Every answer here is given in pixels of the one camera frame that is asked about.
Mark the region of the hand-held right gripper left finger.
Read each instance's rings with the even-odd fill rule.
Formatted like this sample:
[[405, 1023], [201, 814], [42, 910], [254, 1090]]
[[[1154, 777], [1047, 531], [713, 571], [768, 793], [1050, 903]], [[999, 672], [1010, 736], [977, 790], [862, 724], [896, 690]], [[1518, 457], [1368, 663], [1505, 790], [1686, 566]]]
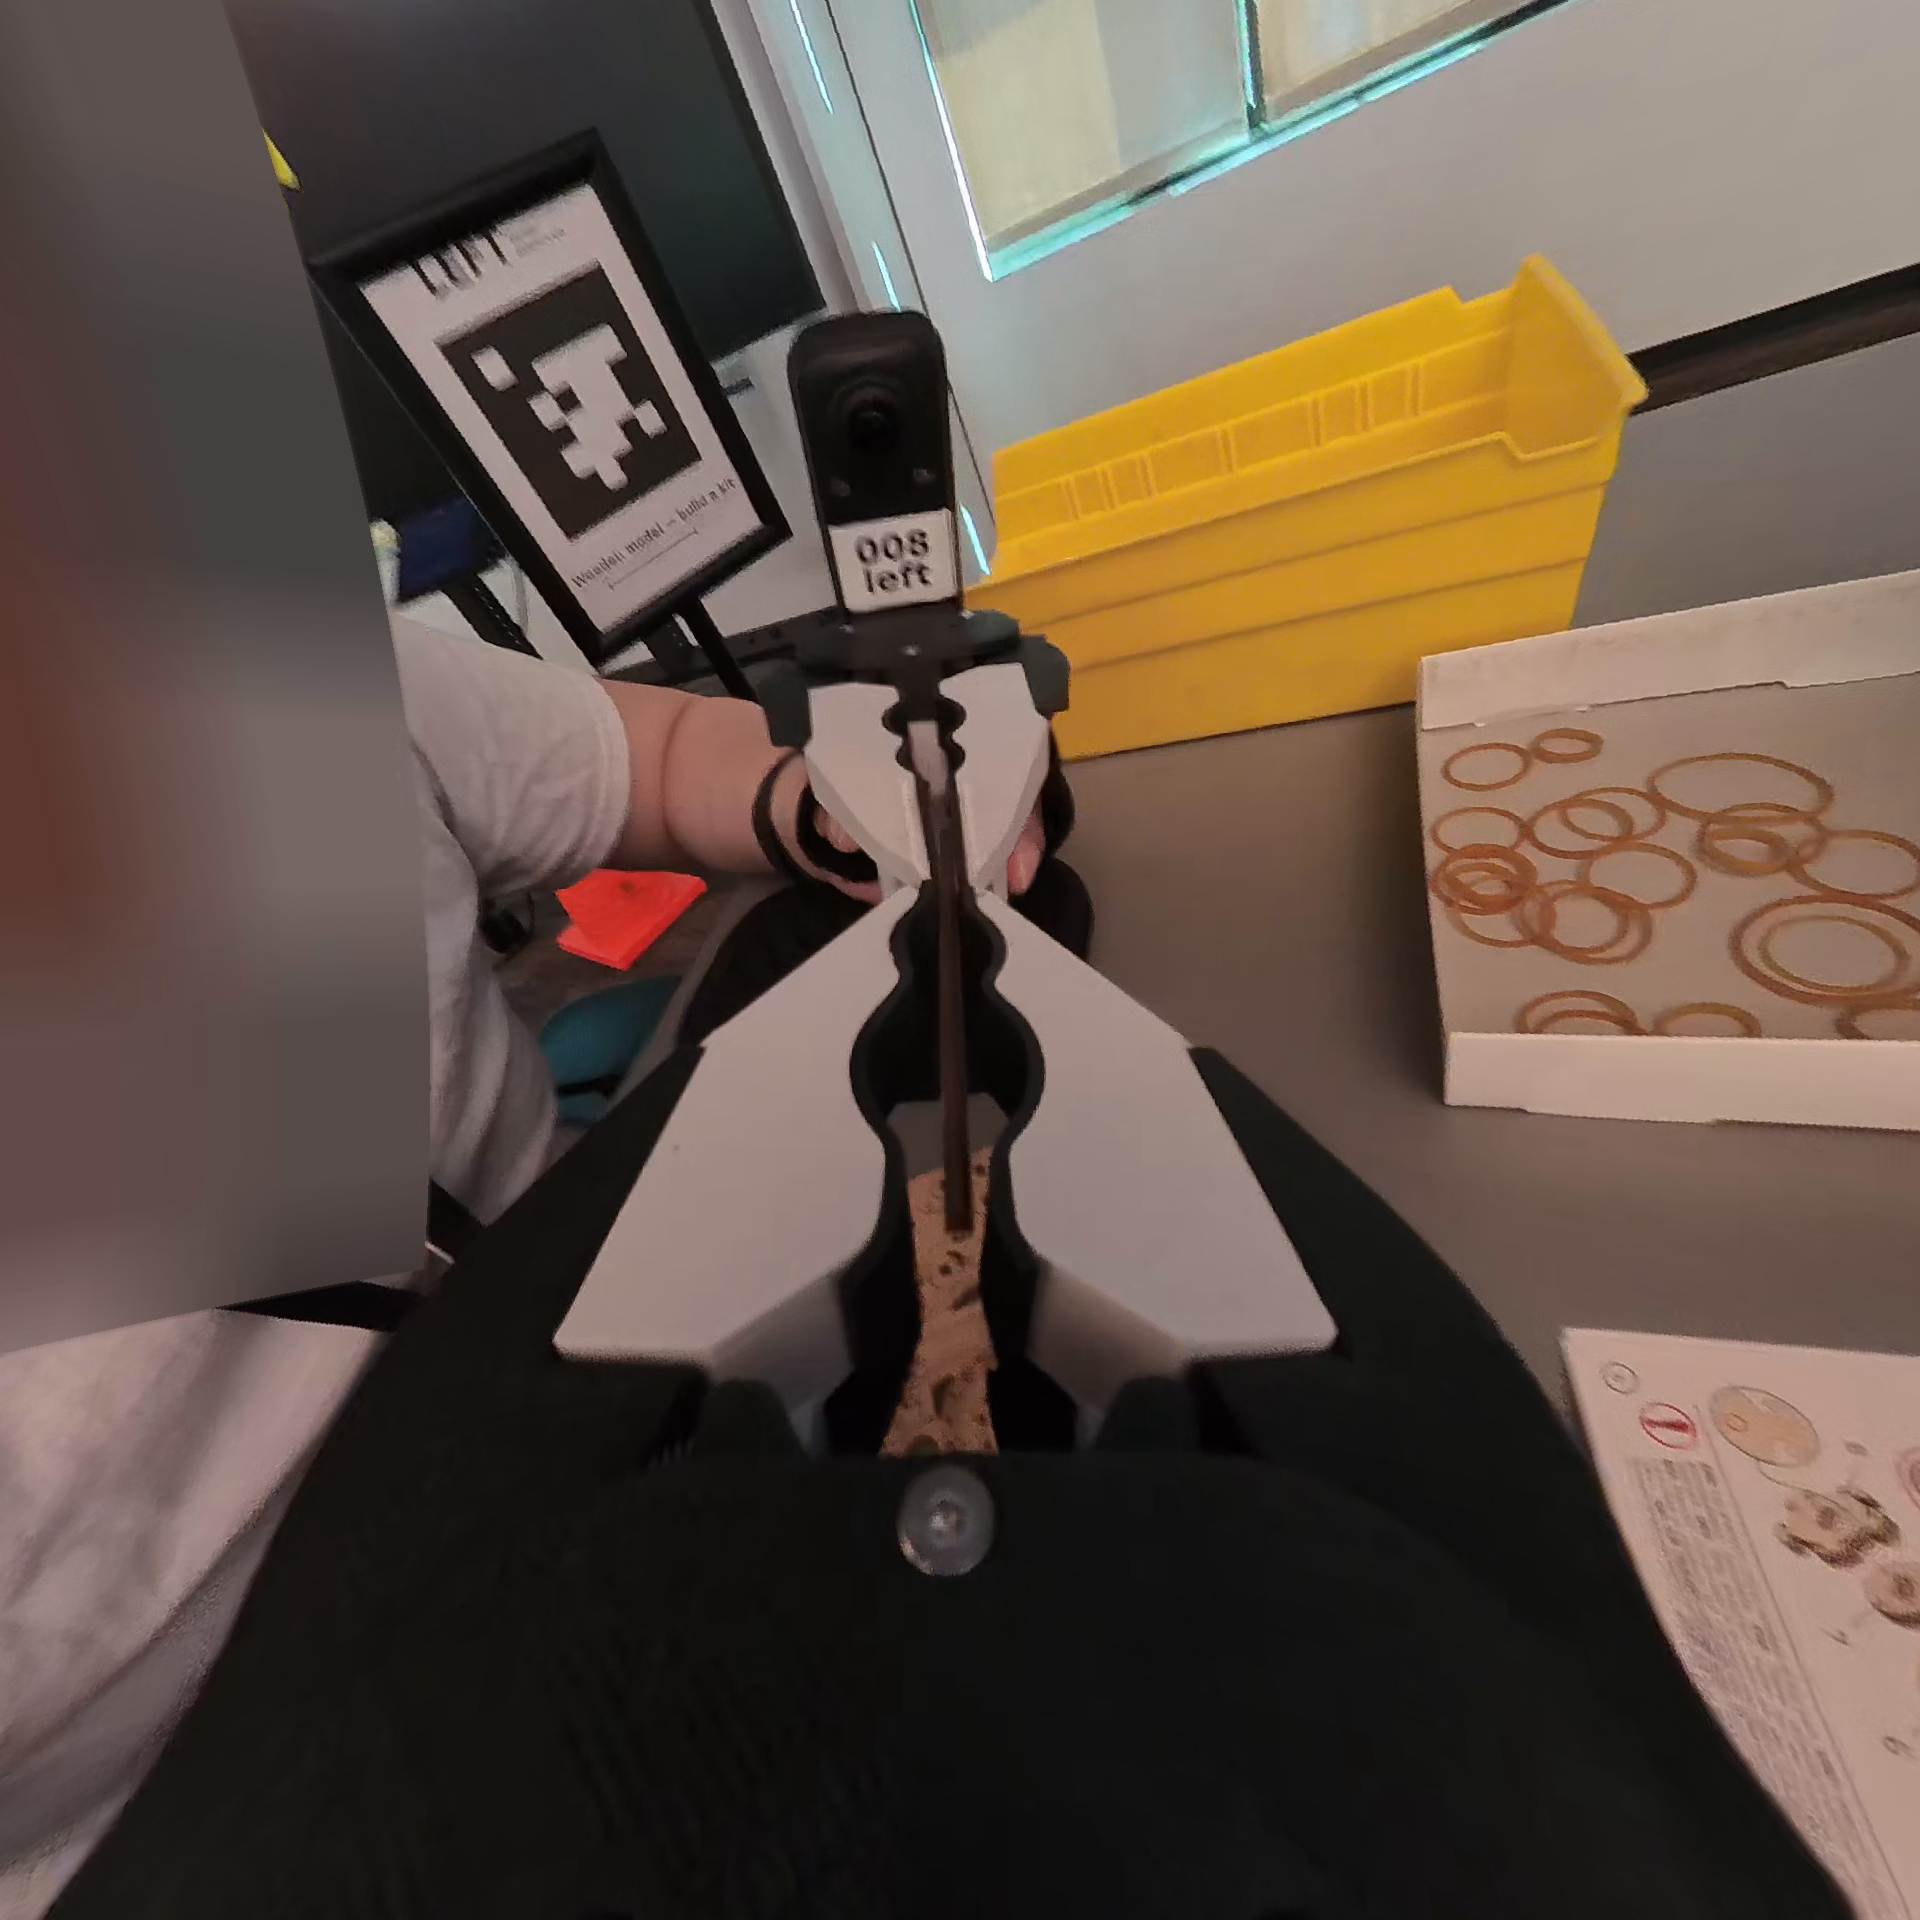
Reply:
[[883, 1450], [923, 1332], [896, 1114], [938, 1098], [931, 941], [903, 889], [688, 1055], [559, 1357], [764, 1386], [810, 1452]]

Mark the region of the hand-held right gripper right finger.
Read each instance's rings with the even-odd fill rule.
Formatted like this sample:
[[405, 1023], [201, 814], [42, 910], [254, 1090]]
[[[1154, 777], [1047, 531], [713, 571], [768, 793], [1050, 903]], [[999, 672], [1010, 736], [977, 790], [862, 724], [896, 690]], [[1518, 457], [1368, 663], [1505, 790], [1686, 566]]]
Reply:
[[1127, 1386], [1332, 1352], [1339, 1331], [1189, 1041], [1008, 903], [974, 898], [1025, 1046], [992, 1196], [1035, 1276], [1020, 1351], [1090, 1445]]

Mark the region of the orange plastic piece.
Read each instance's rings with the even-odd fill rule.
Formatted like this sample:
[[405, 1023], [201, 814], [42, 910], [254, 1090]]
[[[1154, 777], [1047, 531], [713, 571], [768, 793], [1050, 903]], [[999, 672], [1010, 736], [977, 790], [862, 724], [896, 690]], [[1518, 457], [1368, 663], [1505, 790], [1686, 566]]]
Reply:
[[566, 916], [557, 944], [609, 973], [629, 973], [706, 895], [700, 877], [600, 868], [557, 892]]

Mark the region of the printed instruction leaflet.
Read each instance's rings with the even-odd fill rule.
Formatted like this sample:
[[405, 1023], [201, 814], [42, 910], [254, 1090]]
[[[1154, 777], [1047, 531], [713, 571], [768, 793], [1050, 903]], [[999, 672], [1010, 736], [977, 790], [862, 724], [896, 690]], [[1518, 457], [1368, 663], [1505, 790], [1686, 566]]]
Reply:
[[1859, 1916], [1919, 1914], [1919, 1358], [1568, 1329], [1693, 1686]]

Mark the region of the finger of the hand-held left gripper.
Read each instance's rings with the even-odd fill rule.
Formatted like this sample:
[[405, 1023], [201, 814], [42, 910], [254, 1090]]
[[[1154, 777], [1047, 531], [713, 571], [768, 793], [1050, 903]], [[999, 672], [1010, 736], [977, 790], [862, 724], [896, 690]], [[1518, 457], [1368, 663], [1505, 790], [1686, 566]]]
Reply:
[[973, 666], [942, 692], [953, 728], [957, 805], [974, 890], [1006, 890], [1008, 865], [1047, 781], [1047, 720], [1020, 666]]
[[813, 793], [830, 820], [872, 859], [883, 890], [919, 890], [926, 840], [919, 784], [901, 760], [905, 739], [889, 722], [901, 702], [891, 684], [817, 684], [805, 748]]

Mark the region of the pile of rubber bands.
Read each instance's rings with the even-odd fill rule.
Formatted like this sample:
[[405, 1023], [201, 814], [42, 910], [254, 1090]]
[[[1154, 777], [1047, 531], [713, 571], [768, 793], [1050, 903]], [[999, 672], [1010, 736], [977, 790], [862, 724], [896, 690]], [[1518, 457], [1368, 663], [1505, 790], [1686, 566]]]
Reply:
[[1437, 732], [1443, 1019], [1502, 1038], [1916, 1045], [1916, 798], [1780, 731]]

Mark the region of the yellow plastic bin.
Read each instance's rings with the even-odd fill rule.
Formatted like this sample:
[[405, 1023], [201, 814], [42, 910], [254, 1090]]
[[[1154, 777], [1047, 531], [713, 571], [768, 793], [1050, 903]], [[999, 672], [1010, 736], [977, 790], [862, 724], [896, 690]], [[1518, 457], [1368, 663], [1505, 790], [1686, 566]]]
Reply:
[[1573, 626], [1647, 396], [1535, 255], [1004, 447], [966, 607], [1068, 661], [1068, 760], [1405, 707]]

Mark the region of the laser-cut wooden parts sheet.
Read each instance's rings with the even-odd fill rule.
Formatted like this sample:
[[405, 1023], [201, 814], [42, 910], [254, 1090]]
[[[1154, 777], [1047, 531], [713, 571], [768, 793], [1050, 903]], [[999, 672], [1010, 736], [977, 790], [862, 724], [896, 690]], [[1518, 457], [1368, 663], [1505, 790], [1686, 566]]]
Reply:
[[964, 908], [970, 900], [957, 772], [933, 724], [909, 732], [926, 882], [917, 954], [938, 1104], [936, 1167], [909, 1181], [920, 1331], [880, 1442], [894, 1461], [999, 1452], [996, 1348], [983, 1296], [994, 1129], [974, 1117]]

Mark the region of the white cardboard box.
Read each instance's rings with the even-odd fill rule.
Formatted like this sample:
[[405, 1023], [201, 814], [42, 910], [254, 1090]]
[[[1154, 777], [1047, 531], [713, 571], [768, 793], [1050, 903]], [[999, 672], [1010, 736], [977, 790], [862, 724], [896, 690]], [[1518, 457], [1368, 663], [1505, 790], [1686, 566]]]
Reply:
[[[1919, 805], [1919, 584], [1846, 584], [1484, 644], [1421, 664], [1424, 739], [1525, 722], [1633, 727], [1701, 743], [1780, 731], [1870, 795]], [[1916, 1045], [1444, 1033], [1453, 1106], [1552, 1117], [1914, 1134]]]

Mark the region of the black framed marker sign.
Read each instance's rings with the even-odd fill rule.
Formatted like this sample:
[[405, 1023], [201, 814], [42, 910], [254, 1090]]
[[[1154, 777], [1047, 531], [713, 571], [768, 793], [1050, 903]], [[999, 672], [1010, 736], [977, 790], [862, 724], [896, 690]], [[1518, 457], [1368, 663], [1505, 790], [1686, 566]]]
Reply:
[[708, 597], [793, 526], [599, 133], [308, 275], [590, 666], [678, 628], [750, 692]]

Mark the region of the black quilted cushion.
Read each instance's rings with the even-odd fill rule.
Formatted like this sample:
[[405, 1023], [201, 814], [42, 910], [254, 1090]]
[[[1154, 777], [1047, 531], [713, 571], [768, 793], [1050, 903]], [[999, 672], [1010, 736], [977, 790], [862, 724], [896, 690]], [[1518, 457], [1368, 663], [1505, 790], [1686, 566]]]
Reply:
[[[1087, 963], [1092, 954], [1094, 903], [1082, 875], [1058, 852], [1047, 855], [1012, 908], [1047, 938]], [[675, 1038], [660, 1060], [703, 1049], [728, 1023], [800, 973], [842, 935], [874, 914], [825, 882], [789, 884], [753, 905], [722, 937], [685, 998]]]

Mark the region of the window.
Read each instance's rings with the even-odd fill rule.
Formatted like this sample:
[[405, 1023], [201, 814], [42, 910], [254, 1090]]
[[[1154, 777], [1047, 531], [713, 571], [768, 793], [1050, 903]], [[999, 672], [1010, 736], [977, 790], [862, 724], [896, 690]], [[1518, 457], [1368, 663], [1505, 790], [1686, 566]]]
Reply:
[[974, 253], [1010, 277], [1525, 5], [912, 5]]

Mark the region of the person's left hand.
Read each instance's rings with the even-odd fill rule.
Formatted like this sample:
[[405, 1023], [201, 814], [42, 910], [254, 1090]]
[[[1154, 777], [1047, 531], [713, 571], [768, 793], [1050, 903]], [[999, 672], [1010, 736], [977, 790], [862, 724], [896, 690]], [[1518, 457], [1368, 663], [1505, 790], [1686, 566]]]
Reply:
[[[879, 903], [885, 889], [872, 857], [832, 814], [813, 805], [810, 793], [803, 798], [809, 807], [796, 810], [796, 865], [852, 900]], [[1003, 892], [1008, 900], [1020, 900], [1032, 889], [1047, 855], [1045, 819], [1035, 810], [1022, 824], [1004, 866]]]

